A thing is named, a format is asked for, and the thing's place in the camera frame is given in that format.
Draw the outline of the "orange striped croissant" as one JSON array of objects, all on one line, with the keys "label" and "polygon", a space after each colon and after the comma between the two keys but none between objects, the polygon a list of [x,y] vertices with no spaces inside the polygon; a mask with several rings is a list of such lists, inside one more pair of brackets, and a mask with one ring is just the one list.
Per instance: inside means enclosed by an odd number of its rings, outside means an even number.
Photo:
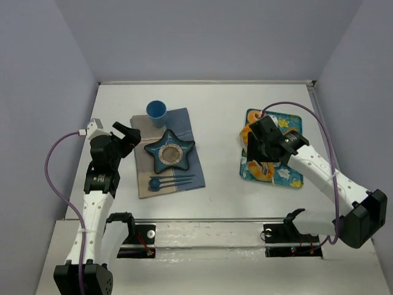
[{"label": "orange striped croissant", "polygon": [[250,124],[246,124],[245,127],[239,133],[239,140],[241,147],[246,150],[248,145],[248,134],[251,133]]}]

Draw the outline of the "metal serving tongs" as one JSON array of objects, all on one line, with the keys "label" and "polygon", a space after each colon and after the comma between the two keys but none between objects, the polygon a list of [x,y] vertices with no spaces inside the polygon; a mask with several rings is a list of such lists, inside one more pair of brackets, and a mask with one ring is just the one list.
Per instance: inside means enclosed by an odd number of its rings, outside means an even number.
[{"label": "metal serving tongs", "polygon": [[269,166],[266,162],[261,162],[261,171],[264,176],[268,176],[269,174]]}]

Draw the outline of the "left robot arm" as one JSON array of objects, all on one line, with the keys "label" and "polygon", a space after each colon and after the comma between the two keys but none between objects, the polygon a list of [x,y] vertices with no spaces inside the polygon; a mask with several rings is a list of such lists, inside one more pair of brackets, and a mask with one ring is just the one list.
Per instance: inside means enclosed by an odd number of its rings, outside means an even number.
[{"label": "left robot arm", "polygon": [[111,213],[120,182],[120,161],[141,141],[141,132],[113,123],[123,136],[103,129],[99,119],[89,121],[75,132],[90,143],[82,209],[69,199],[63,201],[79,220],[79,228],[64,264],[57,265],[53,279],[61,294],[111,294],[114,287],[111,264],[117,259],[123,242],[136,234],[130,212]]}]

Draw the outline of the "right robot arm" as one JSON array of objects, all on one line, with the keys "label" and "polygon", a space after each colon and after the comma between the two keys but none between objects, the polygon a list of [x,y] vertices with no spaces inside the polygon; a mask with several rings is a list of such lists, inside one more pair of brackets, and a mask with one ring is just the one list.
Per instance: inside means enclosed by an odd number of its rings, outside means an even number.
[{"label": "right robot arm", "polygon": [[320,156],[309,141],[292,130],[283,134],[270,116],[250,125],[247,159],[281,162],[301,173],[335,205],[333,214],[299,208],[288,214],[288,223],[300,234],[339,238],[359,249],[386,221],[387,196],[356,184]]}]

